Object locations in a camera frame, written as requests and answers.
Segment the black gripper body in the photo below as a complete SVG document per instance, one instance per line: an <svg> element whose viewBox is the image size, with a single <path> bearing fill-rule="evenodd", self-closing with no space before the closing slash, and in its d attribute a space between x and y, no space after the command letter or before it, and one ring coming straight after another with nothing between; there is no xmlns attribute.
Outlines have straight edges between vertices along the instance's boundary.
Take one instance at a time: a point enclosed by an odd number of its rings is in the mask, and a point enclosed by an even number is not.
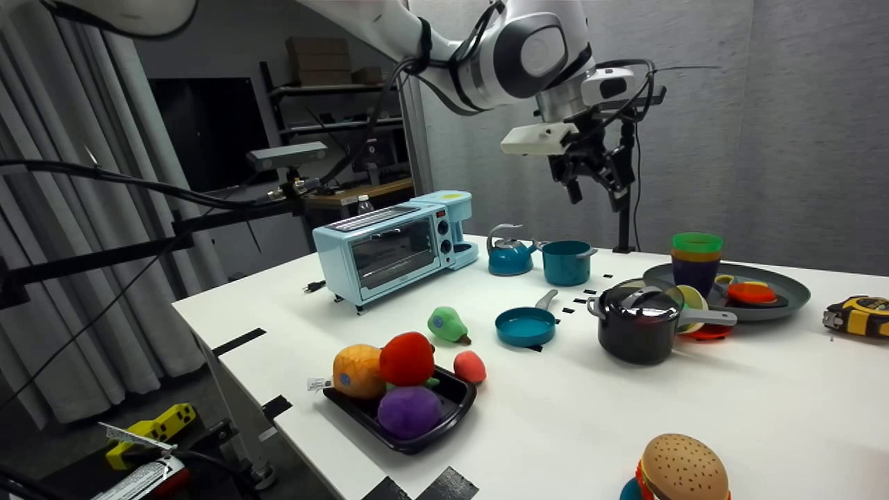
<svg viewBox="0 0 889 500"><path fill-rule="evenodd" d="M634 116L580 115L573 119L573 134L560 138L565 154L549 155L549 174L570 188L578 186L580 174L590 174L606 191L628 191L634 183L634 143Z"/></svg>

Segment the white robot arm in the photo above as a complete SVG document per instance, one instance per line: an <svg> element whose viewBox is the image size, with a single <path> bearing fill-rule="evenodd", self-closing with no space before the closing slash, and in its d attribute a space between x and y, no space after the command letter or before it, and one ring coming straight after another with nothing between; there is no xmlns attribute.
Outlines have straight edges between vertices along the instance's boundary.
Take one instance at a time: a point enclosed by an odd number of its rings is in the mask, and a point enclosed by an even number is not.
<svg viewBox="0 0 889 500"><path fill-rule="evenodd" d="M342 30L420 77L449 112L474 116L535 99L540 126L513 126L501 149L549 162L549 174L580 199L578 177L595 177L623 208L634 169L631 147L606 147L606 129L628 126L637 76L598 65L584 0L490 0L456 40L410 0L301 0Z"/></svg>

